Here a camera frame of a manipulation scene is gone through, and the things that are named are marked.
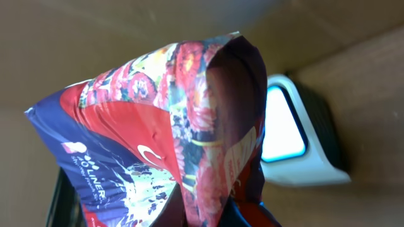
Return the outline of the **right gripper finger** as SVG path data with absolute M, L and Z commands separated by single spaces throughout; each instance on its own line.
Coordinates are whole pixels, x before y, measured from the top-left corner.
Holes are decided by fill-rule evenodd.
M 59 169 L 46 227 L 87 227 L 80 198 L 62 168 Z

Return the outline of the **purple red sachet pack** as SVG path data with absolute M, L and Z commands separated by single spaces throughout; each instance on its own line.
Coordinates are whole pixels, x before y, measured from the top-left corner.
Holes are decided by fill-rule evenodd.
M 276 226 L 262 203 L 266 68 L 240 33 L 183 41 L 26 111 L 88 226 Z

